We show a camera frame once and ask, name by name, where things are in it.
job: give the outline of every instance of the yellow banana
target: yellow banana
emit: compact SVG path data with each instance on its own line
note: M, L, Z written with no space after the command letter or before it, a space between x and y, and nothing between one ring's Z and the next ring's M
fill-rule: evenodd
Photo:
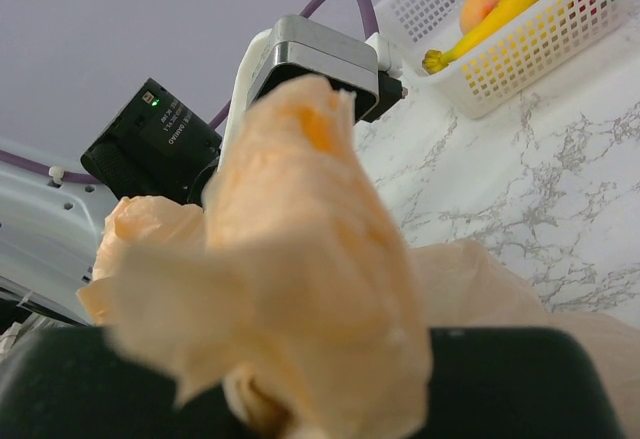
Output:
M538 0L501 0L487 15L484 21L460 39L453 49L445 53L434 50L428 51L422 61L422 66L429 74L441 71L447 67L450 62L455 61L460 56L469 52L537 1Z

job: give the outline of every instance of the marble countertop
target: marble countertop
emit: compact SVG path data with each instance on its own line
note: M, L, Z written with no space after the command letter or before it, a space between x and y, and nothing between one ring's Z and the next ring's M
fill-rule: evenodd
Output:
M471 237L552 311L640 327L640 0L615 32L486 117L426 86L356 126L410 245Z

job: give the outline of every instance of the white wall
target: white wall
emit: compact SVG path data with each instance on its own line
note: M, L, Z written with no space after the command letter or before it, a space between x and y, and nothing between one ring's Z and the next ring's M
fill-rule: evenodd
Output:
M209 119L253 35L308 1L0 0L0 147L77 163L148 77ZM354 0L314 19L362 37Z

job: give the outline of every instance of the basket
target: basket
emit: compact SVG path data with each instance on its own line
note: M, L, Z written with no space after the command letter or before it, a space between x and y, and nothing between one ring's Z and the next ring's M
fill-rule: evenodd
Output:
M431 76L428 49L448 50L462 37L464 0L383 0L382 33L410 66L460 112L477 118L614 30L632 0L540 0L447 68Z

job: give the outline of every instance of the white plastic part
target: white plastic part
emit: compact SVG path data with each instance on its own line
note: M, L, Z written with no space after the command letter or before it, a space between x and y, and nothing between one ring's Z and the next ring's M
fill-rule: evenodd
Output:
M632 0L540 0L451 63L427 76L429 49L449 50L462 37L464 0L383 0L376 8L382 34L406 63L460 112L476 118L538 80L618 27Z
M62 185L62 178L64 177L65 170L60 166L51 166L49 168L49 177L54 184Z
M222 138L222 145L220 146L220 167L224 163L226 151L238 136L238 131L244 123L244 112L247 110L247 95L249 94L255 70L262 58L262 53L269 42L269 34L271 34L271 29L260 32L251 40L247 52L245 52L240 62L240 67L238 67L231 95L227 125Z
M76 291L91 278L104 219L117 200L106 186L50 182L0 162L0 285L89 322Z
M29 299L31 299L31 296L33 296L33 291L29 291L27 292L24 297L22 299L20 299L20 302L18 302L18 307L22 306L23 304L26 304L27 302L29 302Z
M386 72L395 79L402 76L402 53L395 44L377 32L365 42L376 50L379 71Z

